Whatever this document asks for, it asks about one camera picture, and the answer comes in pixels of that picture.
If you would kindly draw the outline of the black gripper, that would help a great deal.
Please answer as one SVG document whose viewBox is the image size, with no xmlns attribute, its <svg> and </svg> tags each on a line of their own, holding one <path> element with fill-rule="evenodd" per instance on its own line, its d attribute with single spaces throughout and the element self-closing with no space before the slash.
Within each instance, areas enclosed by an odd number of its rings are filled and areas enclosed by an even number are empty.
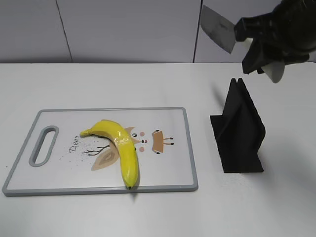
<svg viewBox="0 0 316 237">
<path fill-rule="evenodd" d="M 272 41 L 273 23 L 279 45 Z M 285 63 L 303 63 L 316 50 L 316 2 L 314 0 L 282 0 L 273 13 L 242 17 L 234 26 L 236 41 L 249 46 L 242 61 L 245 74 L 283 74 Z"/>
</svg>

